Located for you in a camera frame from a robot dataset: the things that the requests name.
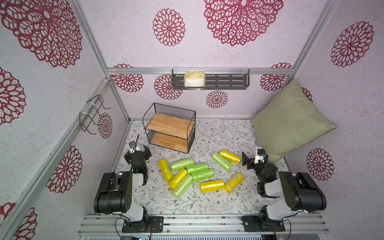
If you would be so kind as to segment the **green trash bag roll top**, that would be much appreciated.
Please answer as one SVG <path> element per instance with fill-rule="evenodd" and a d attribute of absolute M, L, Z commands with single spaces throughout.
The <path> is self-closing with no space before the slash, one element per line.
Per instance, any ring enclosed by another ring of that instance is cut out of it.
<path fill-rule="evenodd" d="M 195 161 L 193 158 L 183 159 L 174 163 L 171 163 L 172 171 L 179 171 L 181 169 L 185 169 L 188 166 L 194 165 Z"/>

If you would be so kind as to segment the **black wire wooden shelf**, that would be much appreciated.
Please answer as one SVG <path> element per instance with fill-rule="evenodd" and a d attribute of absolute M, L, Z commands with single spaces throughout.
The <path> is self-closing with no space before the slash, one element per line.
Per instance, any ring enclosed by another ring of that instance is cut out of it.
<path fill-rule="evenodd" d="M 196 111 L 153 103 L 142 123 L 150 144 L 189 153 L 196 133 Z"/>

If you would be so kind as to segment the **pale green trash bag roll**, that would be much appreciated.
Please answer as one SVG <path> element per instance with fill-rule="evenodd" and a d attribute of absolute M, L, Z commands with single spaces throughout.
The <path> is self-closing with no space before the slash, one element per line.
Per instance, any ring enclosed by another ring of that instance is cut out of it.
<path fill-rule="evenodd" d="M 191 175 L 187 175 L 173 190 L 173 195 L 175 198 L 180 199 L 182 195 L 187 191 L 187 189 L 192 185 L 193 178 Z"/>

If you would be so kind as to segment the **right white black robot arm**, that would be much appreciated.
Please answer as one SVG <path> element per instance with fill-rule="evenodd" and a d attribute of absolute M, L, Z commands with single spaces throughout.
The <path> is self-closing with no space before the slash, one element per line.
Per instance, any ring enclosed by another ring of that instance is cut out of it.
<path fill-rule="evenodd" d="M 261 197 L 278 199 L 272 205 L 263 206 L 257 215 L 241 218 L 246 232 L 284 232 L 284 222 L 288 218 L 322 211 L 327 206 L 324 193 L 311 175 L 279 172 L 268 161 L 264 149 L 257 149 L 254 158 L 242 153 L 242 165 L 256 173 L 259 179 L 257 191 Z"/>

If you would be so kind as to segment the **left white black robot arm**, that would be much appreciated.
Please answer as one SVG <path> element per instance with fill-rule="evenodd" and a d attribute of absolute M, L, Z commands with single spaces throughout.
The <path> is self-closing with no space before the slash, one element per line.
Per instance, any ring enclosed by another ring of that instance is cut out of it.
<path fill-rule="evenodd" d="M 149 229 L 149 216 L 145 207 L 132 200 L 133 188 L 145 186 L 148 181 L 146 161 L 152 156 L 149 147 L 137 150 L 134 147 L 124 155 L 132 165 L 130 171 L 104 173 L 94 200 L 94 212 L 104 215 L 118 215 L 124 220 L 123 230 L 144 232 Z"/>

